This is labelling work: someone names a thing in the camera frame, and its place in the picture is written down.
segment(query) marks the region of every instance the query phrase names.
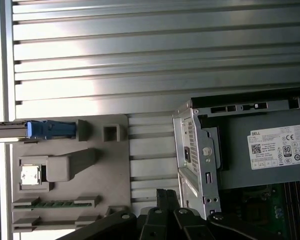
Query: ribbed metal surface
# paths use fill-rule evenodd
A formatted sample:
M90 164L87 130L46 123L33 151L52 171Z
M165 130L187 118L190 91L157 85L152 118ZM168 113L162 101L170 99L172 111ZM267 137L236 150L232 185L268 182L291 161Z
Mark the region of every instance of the ribbed metal surface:
M129 115L132 210L156 206L156 189L173 189L179 196L172 113Z
M17 119L300 85L300 0L14 0L12 11Z

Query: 80 plus logo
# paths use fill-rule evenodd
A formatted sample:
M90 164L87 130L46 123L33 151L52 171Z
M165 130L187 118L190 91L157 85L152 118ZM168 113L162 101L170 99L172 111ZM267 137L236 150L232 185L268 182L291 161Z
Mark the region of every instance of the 80 plus logo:
M291 146L283 146L283 156L285 156L285 157L292 156Z

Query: blue connector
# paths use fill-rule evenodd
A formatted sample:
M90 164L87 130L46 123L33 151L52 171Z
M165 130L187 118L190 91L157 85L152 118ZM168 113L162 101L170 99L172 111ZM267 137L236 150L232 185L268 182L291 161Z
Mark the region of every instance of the blue connector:
M53 137L76 137L76 123L64 121L27 121L27 137L49 140Z

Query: green circuit board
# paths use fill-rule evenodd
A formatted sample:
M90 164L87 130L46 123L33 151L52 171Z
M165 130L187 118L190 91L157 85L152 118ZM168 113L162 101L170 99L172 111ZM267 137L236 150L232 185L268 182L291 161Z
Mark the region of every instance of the green circuit board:
M75 203L74 201L39 201L32 205L14 206L15 209L53 209L53 208L85 208L91 203Z
M220 191L221 210L288 239L281 184Z

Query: black plastic piece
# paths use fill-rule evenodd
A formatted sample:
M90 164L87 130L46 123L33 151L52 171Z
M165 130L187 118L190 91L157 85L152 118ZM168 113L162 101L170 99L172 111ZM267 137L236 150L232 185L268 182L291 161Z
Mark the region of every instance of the black plastic piece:
M282 240L281 236L240 220L235 215L211 213L207 221L198 212L180 208L173 190L157 189L157 207L147 215L117 212L59 240Z
M191 163L190 149L188 147L184 147L184 159L186 162Z

